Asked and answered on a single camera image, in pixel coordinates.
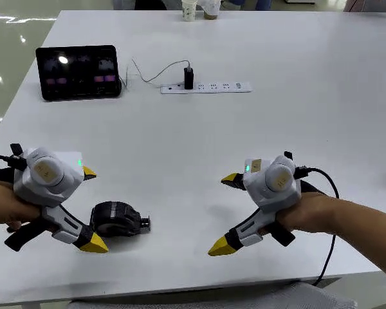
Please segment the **yellow fingertip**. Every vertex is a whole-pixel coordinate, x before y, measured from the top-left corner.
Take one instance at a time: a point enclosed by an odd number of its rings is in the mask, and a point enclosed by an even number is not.
[[[83,171],[84,171],[84,180],[89,180],[97,176],[95,172],[93,172],[90,168],[84,165],[83,165]]]
[[[226,238],[220,237],[213,245],[213,247],[207,252],[209,256],[225,256],[227,254],[232,254],[237,250],[232,248],[228,243]]]
[[[81,251],[94,252],[94,253],[106,253],[109,252],[109,248],[106,246],[102,238],[96,233],[93,233],[90,242],[80,247]]]
[[[232,182],[236,177],[237,173],[230,174],[229,176],[224,177],[221,182]]]

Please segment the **finger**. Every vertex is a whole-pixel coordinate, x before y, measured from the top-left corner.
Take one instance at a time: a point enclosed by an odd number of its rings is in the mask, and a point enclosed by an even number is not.
[[[268,231],[265,230],[263,227],[261,227],[259,230],[257,230],[257,232],[258,232],[261,236],[267,235],[267,233],[268,233]]]
[[[21,227],[20,221],[12,221],[7,223],[8,227],[12,229],[12,231],[18,230]]]

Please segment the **black gripper handle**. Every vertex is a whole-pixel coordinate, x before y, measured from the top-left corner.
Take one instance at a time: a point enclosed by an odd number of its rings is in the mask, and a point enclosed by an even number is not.
[[[282,246],[285,247],[287,247],[296,238],[291,232],[286,230],[283,225],[277,221],[268,224],[264,228],[271,234],[274,239],[276,239]]]
[[[23,225],[20,229],[10,235],[5,240],[5,244],[14,251],[18,252],[25,243],[37,237],[51,226],[51,222],[42,217],[37,218],[29,224]]]

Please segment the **black charger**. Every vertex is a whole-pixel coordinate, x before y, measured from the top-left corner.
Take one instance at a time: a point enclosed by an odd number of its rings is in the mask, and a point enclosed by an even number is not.
[[[193,69],[190,67],[190,63],[185,68],[185,89],[193,89]]]

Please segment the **person's leg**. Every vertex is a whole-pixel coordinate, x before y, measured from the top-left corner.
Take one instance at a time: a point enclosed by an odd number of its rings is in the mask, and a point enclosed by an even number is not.
[[[166,10],[161,0],[136,0],[134,10]]]
[[[361,12],[364,0],[347,0],[345,5],[345,12]]]
[[[270,11],[271,0],[258,0],[256,3],[257,11]]]
[[[244,5],[246,0],[229,0],[228,2],[233,3],[234,5]]]

